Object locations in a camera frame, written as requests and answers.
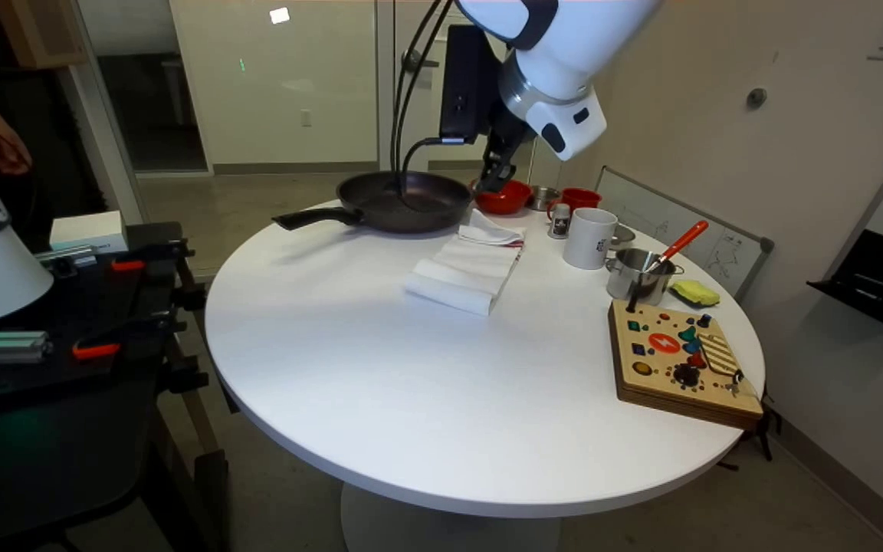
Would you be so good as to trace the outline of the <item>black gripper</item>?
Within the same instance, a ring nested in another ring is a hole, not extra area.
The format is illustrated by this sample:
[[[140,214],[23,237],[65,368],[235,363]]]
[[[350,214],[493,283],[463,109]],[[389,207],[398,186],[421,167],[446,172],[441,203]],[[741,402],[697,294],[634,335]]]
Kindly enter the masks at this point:
[[[504,102],[495,102],[480,126],[483,145],[483,176],[474,193],[501,193],[513,176],[514,154],[532,137],[530,126],[519,120]]]

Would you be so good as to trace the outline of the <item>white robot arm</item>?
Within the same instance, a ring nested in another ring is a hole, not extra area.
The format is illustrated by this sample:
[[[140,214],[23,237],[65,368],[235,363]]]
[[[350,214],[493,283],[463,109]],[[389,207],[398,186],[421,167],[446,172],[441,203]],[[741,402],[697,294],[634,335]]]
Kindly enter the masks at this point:
[[[595,77],[659,10],[659,0],[457,0],[483,34],[505,43],[501,110],[487,128],[480,189],[504,189],[513,158],[540,137],[573,161],[607,133]]]

